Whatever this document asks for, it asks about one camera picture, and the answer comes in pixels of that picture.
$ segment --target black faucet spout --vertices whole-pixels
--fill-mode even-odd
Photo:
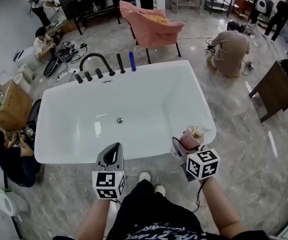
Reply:
[[[90,57],[99,57],[99,58],[103,61],[105,67],[107,68],[109,75],[110,75],[110,76],[114,76],[114,75],[115,75],[115,72],[113,71],[113,69],[111,69],[110,65],[108,64],[108,62],[107,62],[107,60],[104,58],[104,56],[103,56],[102,54],[97,53],[97,52],[90,53],[90,54],[86,55],[86,56],[81,60],[81,62],[80,62],[80,64],[79,64],[79,70],[80,70],[80,71],[83,71],[84,62],[85,62],[88,58],[90,58]]]

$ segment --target pink armchair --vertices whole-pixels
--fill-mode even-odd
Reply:
[[[182,57],[177,40],[184,22],[168,20],[163,9],[142,9],[125,1],[119,1],[119,9],[130,25],[136,44],[146,48],[149,64],[151,60],[148,48],[176,44],[178,56]]]

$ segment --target gray tile floor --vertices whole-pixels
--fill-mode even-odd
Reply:
[[[166,14],[169,19],[185,22],[178,39],[182,58],[178,57],[176,46],[171,45],[151,49],[152,63],[174,60],[190,62],[217,128],[216,138],[209,146],[221,156],[217,175],[219,183],[240,212],[242,221],[251,230],[263,229],[268,234],[278,232],[288,221],[288,110],[279,112],[261,124],[254,104],[248,97],[247,86],[253,88],[275,60],[286,58],[284,50],[287,44],[280,37],[275,44],[270,44],[262,37],[263,31],[255,28],[255,38],[250,42],[251,52],[245,57],[245,60],[253,62],[254,71],[248,76],[240,74],[238,79],[226,79],[220,73],[214,74],[208,70],[204,50],[206,38],[225,30],[230,18],[226,18],[224,13],[210,15],[204,10],[198,15],[189,8],[180,8],[178,14],[166,10]],[[118,68],[117,50],[120,50],[125,67],[130,66],[130,51],[133,51],[137,65],[147,64],[145,49],[134,45],[125,20],[122,19],[121,25],[118,25],[116,19],[103,19],[83,32],[83,36],[77,31],[69,33],[65,40],[74,41],[78,46],[86,43],[88,52],[104,54],[113,69]],[[103,63],[95,61],[92,59],[86,65],[86,70],[89,69],[93,75],[96,68],[105,71]],[[75,65],[69,64],[69,67],[78,68],[79,64]],[[41,98],[43,91],[48,88],[45,78],[42,83],[38,81],[40,78],[42,74],[38,75],[33,86],[32,96],[35,100]],[[69,80],[69,77],[63,78],[54,85]],[[273,152],[269,132],[277,153]],[[154,184],[165,186],[166,197],[170,201],[194,210],[199,183],[197,180],[188,183],[180,165],[181,161],[171,154],[125,161],[128,178],[124,195],[137,184],[140,172],[149,171]],[[12,189],[25,198],[30,207],[29,213],[20,215],[19,222],[26,239],[76,236],[81,220],[95,199],[92,189],[93,168],[93,164],[46,165],[42,185],[20,188],[11,184]],[[201,204],[196,215],[202,227],[206,231],[216,232],[204,197]],[[118,208],[118,204],[112,204],[106,234]]]

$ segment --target white bathtub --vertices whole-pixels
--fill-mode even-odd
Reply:
[[[35,138],[37,161],[94,163],[115,142],[122,144],[125,160],[162,155],[170,152],[172,137],[181,137],[189,125],[209,129],[206,144],[214,140],[209,106],[187,60],[103,75],[44,92]]]

